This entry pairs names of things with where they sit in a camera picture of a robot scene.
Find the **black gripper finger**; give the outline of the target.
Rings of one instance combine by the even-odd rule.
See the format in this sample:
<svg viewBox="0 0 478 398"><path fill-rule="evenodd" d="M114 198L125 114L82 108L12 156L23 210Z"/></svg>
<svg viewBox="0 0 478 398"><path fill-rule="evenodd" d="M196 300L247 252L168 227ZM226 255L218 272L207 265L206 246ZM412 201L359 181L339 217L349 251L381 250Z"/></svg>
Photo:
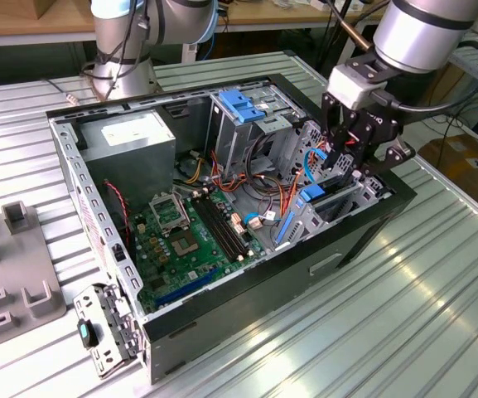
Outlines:
<svg viewBox="0 0 478 398"><path fill-rule="evenodd" d="M388 146L382 158L375 156L375 152L381 143L370 141L366 144L359 144L356 147L356 169L364 177L372 177L386 172L408 161L416 154L413 147L405 143L402 139L388 141L387 144Z"/></svg>
<svg viewBox="0 0 478 398"><path fill-rule="evenodd" d="M339 157L346 154L348 144L346 142L357 138L350 137L352 129L360 118L359 110L345 107L340 101L329 93L324 93L321 100L321 133L329 145L330 151L322 168L334 167Z"/></svg>

